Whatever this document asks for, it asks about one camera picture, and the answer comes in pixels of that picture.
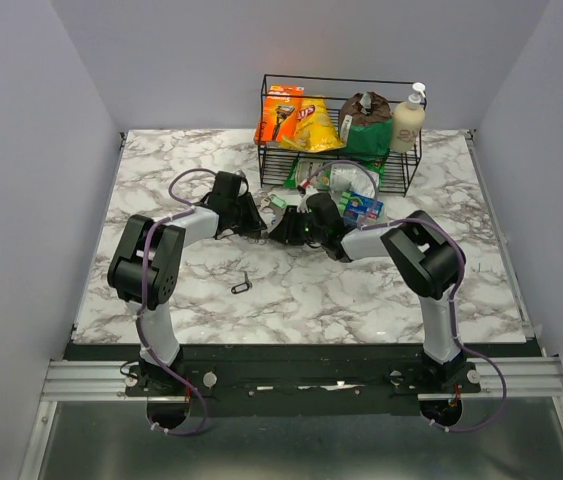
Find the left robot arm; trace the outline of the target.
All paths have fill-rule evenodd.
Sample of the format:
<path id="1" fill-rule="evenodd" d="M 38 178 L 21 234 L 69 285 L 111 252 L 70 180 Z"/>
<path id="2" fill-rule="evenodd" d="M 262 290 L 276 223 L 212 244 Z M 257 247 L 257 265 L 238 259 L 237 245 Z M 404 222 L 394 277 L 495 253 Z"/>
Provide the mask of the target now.
<path id="1" fill-rule="evenodd" d="M 121 368 L 128 388 L 170 395 L 180 388 L 190 396 L 190 384 L 212 394 L 213 371 L 194 373 L 184 366 L 176 338 L 170 298 L 177 285 L 186 248 L 206 240 L 236 234 L 257 239 L 266 229 L 245 174 L 219 171 L 201 200 L 162 220 L 131 216 L 124 227 L 107 273 L 108 285 L 125 302 L 140 337 L 138 361 Z"/>

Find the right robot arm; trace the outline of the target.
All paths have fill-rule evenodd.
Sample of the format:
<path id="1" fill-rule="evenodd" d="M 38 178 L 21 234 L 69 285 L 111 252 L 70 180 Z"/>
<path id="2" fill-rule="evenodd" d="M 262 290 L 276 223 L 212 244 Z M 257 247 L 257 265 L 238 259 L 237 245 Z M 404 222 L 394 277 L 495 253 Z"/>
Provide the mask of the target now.
<path id="1" fill-rule="evenodd" d="M 341 263 L 391 259 L 422 312 L 424 342 L 415 362 L 415 385 L 441 392 L 455 383 L 465 365 L 455 308 L 465 255 L 427 213 L 418 210 L 401 220 L 353 228 L 327 193 L 305 196 L 298 206 L 272 196 L 261 209 L 274 213 L 268 237 L 276 242 L 309 245 Z"/>

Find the green key tag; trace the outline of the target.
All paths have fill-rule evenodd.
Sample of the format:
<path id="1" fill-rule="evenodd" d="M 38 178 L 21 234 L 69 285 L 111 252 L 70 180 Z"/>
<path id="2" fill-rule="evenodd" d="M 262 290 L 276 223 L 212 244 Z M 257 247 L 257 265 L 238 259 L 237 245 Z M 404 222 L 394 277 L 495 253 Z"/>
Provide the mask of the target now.
<path id="1" fill-rule="evenodd" d="M 272 206 L 275 206 L 280 209 L 284 209 L 287 207 L 287 202 L 280 197 L 273 196 L 270 198 L 270 203 Z"/>

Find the blue green sponge pack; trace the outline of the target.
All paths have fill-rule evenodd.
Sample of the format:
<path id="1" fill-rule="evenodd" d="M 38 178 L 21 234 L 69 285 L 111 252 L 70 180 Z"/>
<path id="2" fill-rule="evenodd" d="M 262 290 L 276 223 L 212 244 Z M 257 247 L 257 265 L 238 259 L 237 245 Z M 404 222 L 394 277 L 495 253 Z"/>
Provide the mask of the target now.
<path id="1" fill-rule="evenodd" d="M 376 224 L 383 211 L 383 203 L 365 197 L 352 191 L 344 191 L 337 204 L 337 208 L 342 217 L 343 223 L 347 226 L 355 227 L 361 217 L 365 218 L 366 224 Z"/>

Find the black key tag with key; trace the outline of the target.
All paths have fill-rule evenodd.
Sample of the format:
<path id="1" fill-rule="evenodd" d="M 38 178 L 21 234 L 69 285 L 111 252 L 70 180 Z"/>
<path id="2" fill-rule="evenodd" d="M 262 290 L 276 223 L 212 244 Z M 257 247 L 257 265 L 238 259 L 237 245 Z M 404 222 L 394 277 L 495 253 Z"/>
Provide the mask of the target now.
<path id="1" fill-rule="evenodd" d="M 249 279 L 247 272 L 244 273 L 244 279 L 241 283 L 231 287 L 231 293 L 233 295 L 238 295 L 249 291 L 252 288 L 252 282 Z"/>

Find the green white snack bag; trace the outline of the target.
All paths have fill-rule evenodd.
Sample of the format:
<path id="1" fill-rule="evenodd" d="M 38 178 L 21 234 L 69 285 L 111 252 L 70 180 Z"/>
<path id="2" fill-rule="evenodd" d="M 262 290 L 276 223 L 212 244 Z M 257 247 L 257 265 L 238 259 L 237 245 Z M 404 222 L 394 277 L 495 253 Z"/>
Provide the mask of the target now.
<path id="1" fill-rule="evenodd" d="M 381 162 L 357 161 L 368 174 L 361 171 L 359 167 L 351 164 L 335 164 L 318 173 L 312 180 L 311 186 L 317 190 L 343 192 L 351 191 L 372 198 L 374 186 L 381 186 L 381 177 L 384 165 Z M 296 189 L 315 170 L 322 167 L 324 162 L 311 160 L 297 160 L 293 163 L 289 175 L 283 183 L 286 189 Z"/>

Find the yellow chips bag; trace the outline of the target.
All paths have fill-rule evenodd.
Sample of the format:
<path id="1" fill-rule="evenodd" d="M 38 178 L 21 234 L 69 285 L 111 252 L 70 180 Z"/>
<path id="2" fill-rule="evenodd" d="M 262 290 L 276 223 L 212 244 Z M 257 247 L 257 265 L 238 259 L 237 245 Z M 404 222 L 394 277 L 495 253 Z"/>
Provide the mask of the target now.
<path id="1" fill-rule="evenodd" d="M 293 135 L 283 137 L 279 142 L 282 149 L 305 153 L 339 150 L 344 146 L 321 97 L 302 99 Z"/>

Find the orange razor box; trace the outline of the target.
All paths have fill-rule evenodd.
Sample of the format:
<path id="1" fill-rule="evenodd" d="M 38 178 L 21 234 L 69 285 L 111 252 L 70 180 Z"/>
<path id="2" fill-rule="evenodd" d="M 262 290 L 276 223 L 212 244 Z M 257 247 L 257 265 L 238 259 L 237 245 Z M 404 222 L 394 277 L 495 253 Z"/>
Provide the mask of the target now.
<path id="1" fill-rule="evenodd" d="M 299 86 L 272 85 L 268 89 L 254 134 L 257 146 L 279 144 L 292 138 L 303 93 L 304 88 Z"/>

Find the brown and green bag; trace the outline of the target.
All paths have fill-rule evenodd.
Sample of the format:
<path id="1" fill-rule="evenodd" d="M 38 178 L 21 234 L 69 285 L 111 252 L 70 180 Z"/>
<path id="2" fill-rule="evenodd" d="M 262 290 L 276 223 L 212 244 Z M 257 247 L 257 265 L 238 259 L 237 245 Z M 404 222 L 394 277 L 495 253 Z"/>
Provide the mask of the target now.
<path id="1" fill-rule="evenodd" d="M 390 151 L 392 112 L 388 101 L 375 92 L 350 97 L 338 113 L 341 152 L 351 158 L 379 161 Z"/>

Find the cream lotion pump bottle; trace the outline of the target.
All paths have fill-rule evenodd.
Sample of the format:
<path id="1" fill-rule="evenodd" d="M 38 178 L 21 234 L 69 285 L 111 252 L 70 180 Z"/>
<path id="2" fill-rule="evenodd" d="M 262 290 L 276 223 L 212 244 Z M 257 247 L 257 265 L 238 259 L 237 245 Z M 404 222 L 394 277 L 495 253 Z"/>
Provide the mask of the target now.
<path id="1" fill-rule="evenodd" d="M 412 84 L 412 92 L 392 112 L 392 136 L 390 151 L 407 153 L 415 144 L 425 120 L 424 100 L 426 86 L 422 82 Z"/>

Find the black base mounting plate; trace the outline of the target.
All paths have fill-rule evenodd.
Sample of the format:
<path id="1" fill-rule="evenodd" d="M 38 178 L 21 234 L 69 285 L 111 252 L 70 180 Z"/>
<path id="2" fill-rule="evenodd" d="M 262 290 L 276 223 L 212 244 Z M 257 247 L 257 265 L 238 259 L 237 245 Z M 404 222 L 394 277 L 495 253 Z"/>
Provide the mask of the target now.
<path id="1" fill-rule="evenodd" d="M 139 361 L 127 395 L 194 416 L 416 416 L 429 401 L 481 390 L 465 356 L 439 366 L 416 344 L 189 344 L 171 368 L 181 381 Z"/>

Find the aluminium rail frame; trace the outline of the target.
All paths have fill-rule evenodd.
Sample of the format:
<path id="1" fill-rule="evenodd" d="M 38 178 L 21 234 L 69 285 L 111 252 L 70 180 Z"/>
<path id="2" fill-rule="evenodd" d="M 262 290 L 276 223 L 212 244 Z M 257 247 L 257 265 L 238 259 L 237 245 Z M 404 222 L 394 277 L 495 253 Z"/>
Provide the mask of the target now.
<path id="1" fill-rule="evenodd" d="M 123 149 L 71 344 L 52 374 L 66 374 L 57 401 L 43 400 L 38 479 L 563 479 L 563 369 L 533 342 L 489 204 L 462 131 L 427 130 L 406 195 L 384 199 L 401 218 L 423 209 L 460 244 L 468 271 L 458 295 L 462 340 L 488 356 L 485 395 L 467 402 L 470 434 L 445 434 L 420 418 L 385 415 L 213 419 L 203 435 L 150 430 L 145 403 L 127 399 L 119 365 L 137 353 L 128 310 L 105 275 L 133 213 L 174 210 L 166 192 L 194 199 L 206 177 L 189 168 L 242 170 L 256 197 L 257 150 L 247 130 L 133 130 Z M 247 272 L 252 288 L 233 295 Z M 184 253 L 172 311 L 185 345 L 415 344 L 418 302 L 394 266 L 343 266 L 310 248 L 230 236 Z"/>

